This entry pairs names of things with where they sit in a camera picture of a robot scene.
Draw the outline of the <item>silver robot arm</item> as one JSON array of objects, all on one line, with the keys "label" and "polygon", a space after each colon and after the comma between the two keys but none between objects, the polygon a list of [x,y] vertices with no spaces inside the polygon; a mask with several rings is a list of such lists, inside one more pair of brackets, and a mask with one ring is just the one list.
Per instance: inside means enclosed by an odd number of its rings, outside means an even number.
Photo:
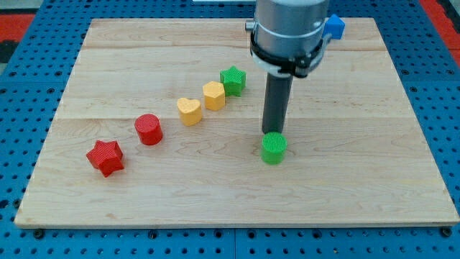
[{"label": "silver robot arm", "polygon": [[257,0],[246,21],[253,61],[273,76],[305,78],[323,58],[328,0]]}]

